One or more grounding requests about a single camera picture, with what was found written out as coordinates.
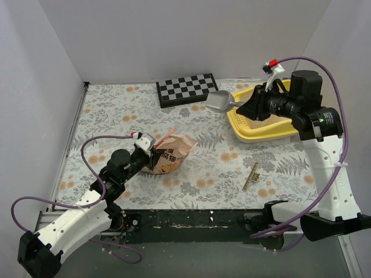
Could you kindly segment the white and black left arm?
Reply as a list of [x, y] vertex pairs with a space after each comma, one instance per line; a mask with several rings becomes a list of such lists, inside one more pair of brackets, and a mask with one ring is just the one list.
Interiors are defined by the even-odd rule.
[[132, 153], [119, 149], [112, 153], [106, 167], [76, 203], [59, 218], [21, 238], [17, 260], [31, 277], [55, 277], [62, 263], [81, 245], [100, 232], [116, 232], [129, 218], [115, 201], [124, 193], [125, 183], [143, 168], [152, 168], [158, 160], [155, 149]]

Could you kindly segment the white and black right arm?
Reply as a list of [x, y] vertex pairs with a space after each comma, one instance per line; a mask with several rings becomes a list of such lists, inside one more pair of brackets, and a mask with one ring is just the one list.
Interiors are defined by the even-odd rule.
[[370, 228], [370, 216], [362, 214], [348, 180], [346, 135], [339, 113], [322, 106], [322, 77], [316, 71], [292, 72], [289, 89], [276, 79], [267, 90], [257, 85], [250, 99], [236, 113], [250, 120], [271, 115], [291, 119], [298, 131], [320, 191], [318, 209], [300, 213], [299, 228], [314, 242]]

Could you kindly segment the silver metal scoop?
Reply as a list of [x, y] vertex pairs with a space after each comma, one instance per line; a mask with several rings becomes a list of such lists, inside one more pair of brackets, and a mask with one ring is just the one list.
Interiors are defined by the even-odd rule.
[[221, 113], [229, 112], [233, 108], [239, 108], [243, 105], [244, 102], [235, 101], [234, 96], [226, 90], [210, 92], [205, 103], [207, 108]]

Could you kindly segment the pink cat litter bag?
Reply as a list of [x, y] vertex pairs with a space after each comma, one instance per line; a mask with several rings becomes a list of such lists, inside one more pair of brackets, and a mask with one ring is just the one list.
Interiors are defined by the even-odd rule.
[[198, 141], [185, 134], [175, 134], [174, 126], [155, 144], [155, 149], [161, 153], [152, 170], [143, 168], [142, 173], [163, 175], [176, 170], [197, 146]]

